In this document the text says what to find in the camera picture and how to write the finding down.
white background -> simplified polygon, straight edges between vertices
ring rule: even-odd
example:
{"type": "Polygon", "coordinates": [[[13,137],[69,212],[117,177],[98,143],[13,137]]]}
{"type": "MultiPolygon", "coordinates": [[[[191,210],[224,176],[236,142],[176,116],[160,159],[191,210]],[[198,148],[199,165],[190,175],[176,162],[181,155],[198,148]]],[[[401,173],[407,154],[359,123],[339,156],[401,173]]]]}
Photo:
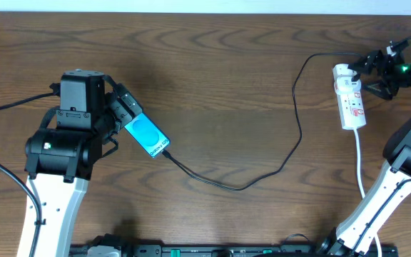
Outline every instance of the white background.
{"type": "Polygon", "coordinates": [[[0,11],[411,15],[411,0],[0,0],[0,11]]]}

white power cord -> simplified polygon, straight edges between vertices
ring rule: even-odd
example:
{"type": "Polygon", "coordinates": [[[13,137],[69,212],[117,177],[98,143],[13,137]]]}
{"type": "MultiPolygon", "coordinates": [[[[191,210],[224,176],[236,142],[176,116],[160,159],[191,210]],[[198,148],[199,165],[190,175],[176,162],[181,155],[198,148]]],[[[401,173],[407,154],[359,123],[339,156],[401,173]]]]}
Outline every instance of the white power cord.
{"type": "MultiPolygon", "coordinates": [[[[362,179],[361,179],[361,146],[360,146],[360,137],[357,133],[357,128],[353,128],[353,132],[355,132],[355,140],[356,140],[356,179],[357,179],[357,187],[360,189],[361,197],[364,198],[365,192],[364,187],[362,187],[362,179]]],[[[377,246],[377,256],[382,257],[382,246],[380,245],[380,239],[378,235],[375,234],[375,245],[377,246]]]]}

wood grain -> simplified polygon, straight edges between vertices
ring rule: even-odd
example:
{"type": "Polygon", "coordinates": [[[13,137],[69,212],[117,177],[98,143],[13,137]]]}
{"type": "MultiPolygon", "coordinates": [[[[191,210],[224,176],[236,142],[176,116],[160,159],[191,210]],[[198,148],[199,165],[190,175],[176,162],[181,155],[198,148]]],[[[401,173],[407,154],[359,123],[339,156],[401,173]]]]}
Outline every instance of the wood grain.
{"type": "MultiPolygon", "coordinates": [[[[410,34],[406,16],[0,13],[0,105],[48,92],[69,69],[103,71],[130,88],[170,136],[174,156],[239,186],[275,170],[297,141],[291,86],[309,55],[367,53],[410,34]]],[[[320,240],[360,201],[354,137],[340,128],[330,71],[352,60],[312,59],[296,91],[300,147],[282,173],[243,192],[192,181],[121,133],[120,149],[95,165],[73,242],[104,233],[164,243],[280,243],[292,233],[320,240]]],[[[369,188],[386,140],[411,117],[411,89],[391,102],[364,100],[369,188]]],[[[0,111],[3,165],[26,175],[24,144],[58,103],[0,111]]],[[[25,203],[0,174],[0,256],[16,254],[25,203]]],[[[411,256],[411,196],[380,239],[411,256]]]]}

